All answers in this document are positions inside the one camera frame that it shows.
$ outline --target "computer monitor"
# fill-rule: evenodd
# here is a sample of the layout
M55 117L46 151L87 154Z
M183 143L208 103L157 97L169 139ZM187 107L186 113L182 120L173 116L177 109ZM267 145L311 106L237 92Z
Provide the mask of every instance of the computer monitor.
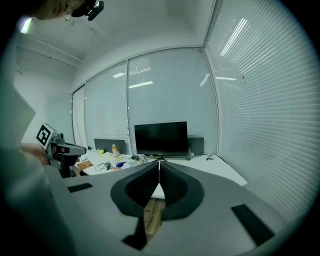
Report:
M136 152L149 155L186 156L187 122L166 122L134 126Z

